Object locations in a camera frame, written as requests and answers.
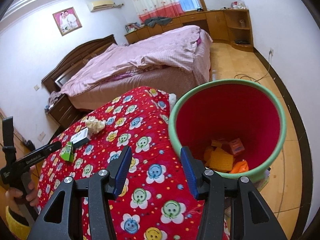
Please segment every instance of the finger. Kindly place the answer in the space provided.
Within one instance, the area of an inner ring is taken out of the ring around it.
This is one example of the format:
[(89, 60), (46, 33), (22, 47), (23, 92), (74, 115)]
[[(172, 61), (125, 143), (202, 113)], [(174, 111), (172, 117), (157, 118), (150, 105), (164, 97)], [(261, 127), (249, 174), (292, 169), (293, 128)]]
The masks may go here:
[(39, 198), (35, 198), (33, 201), (30, 202), (30, 206), (35, 207), (39, 204)]
[(5, 196), (7, 199), (11, 200), (13, 198), (18, 198), (22, 196), (22, 191), (14, 188), (14, 187), (9, 187), (8, 191), (5, 193)]
[(35, 188), (35, 183), (33, 182), (33, 181), (30, 181), (29, 182), (29, 184), (28, 184), (28, 188), (30, 189), (30, 190), (33, 190), (34, 188)]
[(32, 201), (33, 199), (35, 199), (38, 195), (38, 192), (34, 189), (30, 194), (28, 194), (26, 196), (26, 200), (27, 201)]

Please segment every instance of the yellow sleeve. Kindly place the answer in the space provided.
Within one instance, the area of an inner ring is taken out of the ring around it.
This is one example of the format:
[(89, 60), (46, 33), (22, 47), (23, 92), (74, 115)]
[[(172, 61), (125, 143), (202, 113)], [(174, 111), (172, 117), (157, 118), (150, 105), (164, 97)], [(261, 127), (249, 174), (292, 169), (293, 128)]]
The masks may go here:
[(22, 225), (18, 221), (14, 220), (9, 213), (9, 207), (5, 208), (5, 216), (7, 218), (8, 227), (11, 233), (21, 240), (26, 240), (30, 232), (30, 227)]

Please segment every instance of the hand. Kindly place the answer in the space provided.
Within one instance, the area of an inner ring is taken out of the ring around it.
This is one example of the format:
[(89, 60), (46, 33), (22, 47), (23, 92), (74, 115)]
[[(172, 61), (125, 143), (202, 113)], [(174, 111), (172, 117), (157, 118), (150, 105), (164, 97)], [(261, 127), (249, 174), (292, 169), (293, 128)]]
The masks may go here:
[[(34, 169), (35, 169), (35, 166), (32, 166), (30, 172), (32, 172)], [(39, 203), (39, 198), (38, 198), (38, 191), (35, 189), (35, 183), (31, 181), (28, 184), (28, 188), (32, 191), (26, 196), (26, 200), (30, 202), (30, 206), (36, 207)], [(22, 191), (14, 187), (9, 187), (8, 191), (5, 193), (5, 197), (7, 199), (7, 204), (9, 208), (16, 214), (23, 217), (23, 214), (19, 210), (18, 205), (14, 201), (14, 198), (20, 198), (21, 196), (22, 196)]]

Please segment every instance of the air conditioner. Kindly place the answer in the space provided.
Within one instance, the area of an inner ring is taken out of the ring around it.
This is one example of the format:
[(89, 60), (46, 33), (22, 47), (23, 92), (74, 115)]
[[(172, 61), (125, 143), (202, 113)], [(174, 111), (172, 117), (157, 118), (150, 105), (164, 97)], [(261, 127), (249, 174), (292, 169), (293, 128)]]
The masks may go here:
[(116, 4), (112, 0), (100, 0), (88, 3), (88, 8), (91, 12), (101, 9), (114, 8), (115, 6)]

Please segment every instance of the red blanket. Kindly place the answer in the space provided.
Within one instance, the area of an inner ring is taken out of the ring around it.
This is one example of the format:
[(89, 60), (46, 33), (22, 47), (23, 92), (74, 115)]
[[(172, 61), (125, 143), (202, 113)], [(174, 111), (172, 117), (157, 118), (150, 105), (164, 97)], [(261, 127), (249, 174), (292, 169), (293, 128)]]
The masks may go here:
[[(125, 186), (116, 201), (109, 201), (117, 239), (196, 239), (204, 202), (193, 199), (171, 147), (168, 99), (163, 91), (139, 87), (88, 114), (105, 120), (106, 127), (75, 150), (73, 163), (61, 159), (59, 152), (47, 158), (38, 186), (39, 210), (66, 176), (88, 178), (107, 168), (129, 145), (133, 157)], [(54, 141), (65, 146), (85, 126), (85, 119)], [(91, 240), (87, 198), (83, 199), (82, 215), (84, 240)], [(224, 240), (229, 239), (227, 235), (224, 233)]]

